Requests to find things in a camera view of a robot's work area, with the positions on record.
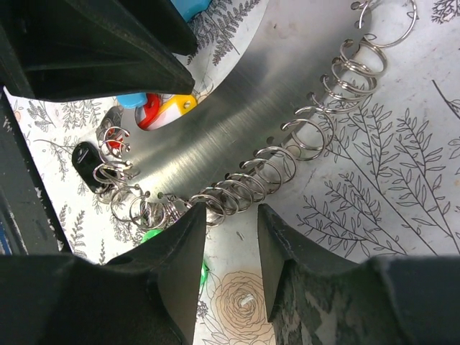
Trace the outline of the key with green tag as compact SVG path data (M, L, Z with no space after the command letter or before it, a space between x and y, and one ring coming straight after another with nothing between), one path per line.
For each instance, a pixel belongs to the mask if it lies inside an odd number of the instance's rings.
M148 243L152 248L155 250L159 250L163 252L165 248L165 242L161 241L161 239L155 239L156 236L162 233L162 229L151 229L148 230L142 237L140 244ZM208 279L208 272L209 268L203 260L201 265L201 279L200 279L200 290L202 290L207 282Z

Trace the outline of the key with red tag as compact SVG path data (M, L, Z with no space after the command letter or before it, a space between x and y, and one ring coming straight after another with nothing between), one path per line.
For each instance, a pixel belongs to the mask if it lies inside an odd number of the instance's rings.
M147 131L148 127L157 120L160 115L161 98L156 93L138 93L136 95L120 96L119 99L125 105L134 105L137 102L138 107L134 110L134 118L137 126ZM121 152L123 144L123 136L128 137L127 130L116 129L115 126L110 126L107 131L108 138L106 139L108 148L114 152Z

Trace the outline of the yellow key tag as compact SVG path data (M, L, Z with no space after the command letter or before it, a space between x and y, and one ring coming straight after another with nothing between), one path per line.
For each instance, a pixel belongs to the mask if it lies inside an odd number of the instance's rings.
M185 115L198 105L192 95L176 95L169 98L159 109L158 117L147 126L147 131L164 127Z

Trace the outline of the key with black tag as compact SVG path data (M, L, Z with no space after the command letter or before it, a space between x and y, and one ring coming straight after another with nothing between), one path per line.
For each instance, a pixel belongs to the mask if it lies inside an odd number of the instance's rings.
M98 150L90 142L80 142L73 149L73 167L91 192L102 194L113 188L114 173L107 169Z

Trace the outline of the blue keyring holder with rings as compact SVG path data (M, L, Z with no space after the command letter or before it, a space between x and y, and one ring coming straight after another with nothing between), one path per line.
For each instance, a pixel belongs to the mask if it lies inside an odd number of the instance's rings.
M120 224L165 229L202 203L218 226L289 183L334 133L315 121L357 108L378 88L385 46L375 1L270 1L246 52L185 116L142 129L124 110L94 176Z

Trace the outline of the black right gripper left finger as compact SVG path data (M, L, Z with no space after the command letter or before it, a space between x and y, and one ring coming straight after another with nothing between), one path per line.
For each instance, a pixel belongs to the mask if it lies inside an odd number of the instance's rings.
M148 243L92 264L71 254L1 258L3 344L191 344L206 210L197 204Z

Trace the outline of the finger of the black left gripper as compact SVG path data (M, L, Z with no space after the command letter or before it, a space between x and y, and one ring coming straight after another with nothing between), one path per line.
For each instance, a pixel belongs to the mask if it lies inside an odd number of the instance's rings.
M190 55L198 42L188 23L169 0L126 0L121 5L171 52Z
M122 1L3 1L1 85L31 99L189 94L195 81Z

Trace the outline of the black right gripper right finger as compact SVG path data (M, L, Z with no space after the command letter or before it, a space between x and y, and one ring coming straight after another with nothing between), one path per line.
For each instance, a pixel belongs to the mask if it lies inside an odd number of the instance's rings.
M277 344L457 344L459 258L351 262L268 205L257 232L267 320Z

